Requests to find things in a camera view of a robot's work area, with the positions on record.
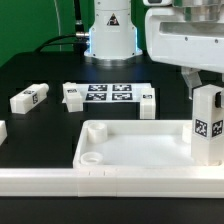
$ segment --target circular hole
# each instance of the circular hole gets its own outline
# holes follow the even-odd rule
[[[81,156],[83,165],[99,165],[103,163],[103,156],[98,152],[87,152]]]
[[[102,130],[106,127],[105,124],[103,123],[93,123],[89,125],[89,128],[93,129],[93,130]]]

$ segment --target green wall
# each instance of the green wall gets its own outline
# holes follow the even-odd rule
[[[74,33],[73,0],[57,0],[62,34]],[[85,30],[94,22],[94,0],[80,0]],[[13,55],[33,51],[44,41],[58,36],[54,0],[0,0],[0,66]],[[139,47],[145,49],[142,0],[132,0],[132,20],[138,27]]]

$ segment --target white platform edge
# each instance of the white platform edge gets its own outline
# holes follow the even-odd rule
[[[124,125],[128,121],[107,122]],[[131,122],[180,125],[186,121]],[[78,144],[75,165],[79,162],[79,147],[82,145]],[[224,198],[224,166],[144,168],[98,165],[74,166],[73,169],[0,169],[0,196]]]

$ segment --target white plastic part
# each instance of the white plastic part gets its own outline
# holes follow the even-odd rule
[[[89,34],[87,57],[125,60],[142,54],[137,47],[137,29],[131,22],[130,0],[95,0],[95,22]]]
[[[224,72],[224,7],[217,22],[190,23],[183,9],[151,8],[145,17],[147,51],[153,61]]]
[[[165,6],[172,4],[172,0],[143,0],[147,6]]]
[[[140,101],[140,119],[155,119],[156,100],[155,89],[143,88]]]
[[[192,157],[204,165],[224,160],[224,110],[215,106],[222,90],[207,85],[194,91]]]
[[[88,126],[102,122],[108,140],[88,141]],[[196,166],[181,140],[189,121],[87,121],[73,169],[0,169],[0,196],[113,196],[224,198],[224,165]],[[103,164],[83,165],[97,152]]]
[[[63,84],[63,93],[69,112],[83,111],[83,98],[76,83]]]
[[[102,143],[107,140],[107,125],[95,122],[88,126],[88,140],[91,143]]]
[[[0,121],[0,145],[7,137],[7,131],[5,126],[5,121]]]
[[[192,122],[183,125],[182,140],[188,144],[191,143]]]
[[[43,84],[33,84],[23,90],[18,95],[10,99],[12,113],[26,114],[33,109],[41,101],[47,98],[49,86]]]
[[[81,156],[81,164],[89,166],[103,164],[103,156],[98,152],[87,152]]]

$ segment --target white cable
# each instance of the white cable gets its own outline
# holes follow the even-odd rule
[[[59,13],[59,8],[58,8],[58,1],[54,0],[54,5],[55,5],[55,10],[56,10],[56,15],[57,15],[57,21],[58,21],[58,35],[61,36],[61,17]]]

